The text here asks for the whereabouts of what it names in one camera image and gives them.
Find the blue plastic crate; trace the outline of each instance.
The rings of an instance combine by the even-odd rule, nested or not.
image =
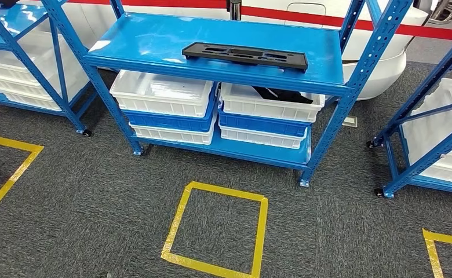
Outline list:
[[[295,120],[281,120],[230,114],[223,111],[223,106],[218,107],[219,124],[237,129],[257,130],[275,134],[303,137],[307,126],[311,123]]]
[[[216,109],[217,82],[214,82],[209,93],[209,104],[202,118],[167,115],[159,113],[122,110],[131,125],[164,127],[167,129],[181,129],[207,132],[210,128],[213,111]]]

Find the caster wheel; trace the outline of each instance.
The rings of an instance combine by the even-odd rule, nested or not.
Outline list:
[[[378,197],[383,197],[383,189],[382,188],[376,188],[374,190],[374,194]]]
[[[370,141],[366,142],[366,147],[368,147],[370,149],[374,149],[374,142],[373,142],[373,140],[370,140]]]
[[[93,135],[91,130],[88,130],[88,129],[85,129],[85,131],[83,131],[82,134],[83,134],[84,137],[91,137],[91,135]]]

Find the red stripe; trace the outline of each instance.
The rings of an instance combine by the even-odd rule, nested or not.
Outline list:
[[[269,19],[289,20],[311,24],[330,25],[336,27],[342,26],[344,22],[344,19],[341,17],[321,16],[318,14],[309,14],[309,13],[287,12],[284,10],[272,10],[248,6],[242,7],[242,14],[248,16],[267,17]],[[361,30],[373,30],[373,23],[368,20],[358,20],[358,22],[356,23],[356,28]],[[396,33],[401,35],[421,36],[424,38],[452,40],[452,29],[446,28],[400,25]]]
[[[71,3],[109,5],[110,0],[69,0]],[[127,6],[224,9],[225,0],[122,0]]]
[[[70,0],[71,3],[103,4],[108,5],[109,0]],[[128,6],[153,6],[153,7],[174,7],[174,8],[209,8],[224,9],[225,0],[122,0],[122,4]],[[322,16],[319,14],[288,12],[285,10],[273,10],[257,7],[242,6],[242,14],[245,16],[265,17],[269,19],[279,19],[297,21],[303,23],[330,25],[340,27],[344,19],[334,16]],[[360,30],[373,30],[373,23],[368,20],[358,20],[356,28]],[[452,40],[452,29],[423,27],[413,25],[400,25],[397,34],[421,36],[432,39]]]

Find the blue metal shelf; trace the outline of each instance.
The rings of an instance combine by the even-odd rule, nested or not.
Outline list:
[[[0,22],[15,40],[20,39],[47,18],[48,14],[43,6],[15,4],[10,9],[0,9]],[[0,36],[0,45],[4,44]]]
[[[342,75],[342,50],[352,33],[364,0],[353,0],[340,31],[157,14],[125,13],[119,0],[111,4],[116,23],[87,51],[56,0],[41,0],[51,19],[76,54],[101,99],[135,155],[140,142],[214,153],[232,158],[302,170],[300,185],[308,186],[316,167],[362,91],[413,0],[390,0],[364,49],[349,82]],[[305,53],[305,72],[268,65],[247,65],[218,59],[187,60],[182,49],[194,42],[217,43]],[[278,89],[325,94],[337,105],[310,154],[309,139],[299,150],[221,140],[215,130],[209,146],[138,138],[101,79],[97,67],[152,72]]]
[[[222,139],[221,131],[217,123],[214,126],[214,136],[210,145],[152,140],[137,136],[134,136],[134,138],[149,144],[212,153],[214,155],[227,156],[229,158],[237,158],[296,170],[306,170],[311,154],[311,127],[308,127],[306,139],[301,142],[299,149],[279,148]]]
[[[408,157],[409,146],[402,128],[402,123],[404,122],[452,110],[452,104],[449,104],[419,114],[410,115],[411,111],[429,93],[430,89],[433,88],[450,70],[452,70],[452,48],[445,55],[444,59],[431,71],[422,84],[419,85],[417,90],[415,90],[407,102],[398,110],[396,114],[394,114],[383,130],[379,132],[372,141],[368,142],[368,147],[370,148],[386,147],[385,149],[388,155],[390,172],[392,174],[392,181],[382,189],[376,189],[377,194],[385,197],[394,197],[394,193],[405,185],[422,186],[452,192],[451,181],[424,177],[421,175],[423,171],[436,163],[441,158],[441,155],[452,151],[452,133],[411,165]],[[398,133],[398,136],[400,137],[406,164],[406,168],[401,172],[398,171],[397,162],[395,161],[393,148],[390,142],[390,137],[395,133]]]
[[[181,51],[193,42],[302,52],[309,65],[303,73],[208,58],[187,60]],[[338,31],[321,28],[125,13],[89,50],[85,60],[101,67],[186,78],[311,93],[331,90],[337,96],[349,92],[343,85]]]
[[[61,5],[66,0],[57,1],[55,3]],[[93,93],[80,107],[79,111],[74,112],[72,107],[83,95],[84,90],[88,88],[89,83],[71,100],[67,100],[67,88],[65,85],[64,70],[62,67],[62,59],[59,48],[59,39],[57,37],[57,27],[50,19],[50,31],[52,33],[52,42],[54,46],[54,55],[57,64],[57,73],[61,84],[61,94],[55,91],[54,87],[48,82],[41,71],[36,67],[33,61],[28,57],[23,48],[19,45],[18,40],[26,33],[30,32],[35,26],[43,22],[49,17],[48,11],[43,6],[15,4],[9,9],[0,8],[0,50],[12,52],[24,66],[33,74],[35,79],[47,91],[47,94],[60,107],[61,111],[53,111],[40,107],[15,103],[9,101],[0,94],[0,104],[10,107],[22,108],[47,114],[54,114],[66,117],[76,127],[76,132],[90,136],[91,132],[86,130],[85,125],[81,122],[81,116],[87,110],[91,102],[96,98],[97,93]]]

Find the gray carpet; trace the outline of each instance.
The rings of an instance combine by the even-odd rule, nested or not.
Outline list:
[[[212,277],[160,258],[192,180],[268,198],[262,277],[432,277],[421,229],[452,235],[452,193],[408,186],[375,197],[387,159],[365,148],[430,69],[409,63],[385,94],[357,103],[359,127],[341,129],[309,188],[293,170],[203,153],[154,145],[134,157],[100,100],[84,117],[91,138],[65,118],[0,107],[0,136],[45,146],[0,203],[0,277]],[[1,172],[23,154],[0,148]],[[194,189],[172,252],[251,271],[258,208]],[[452,277],[452,245],[436,247]]]

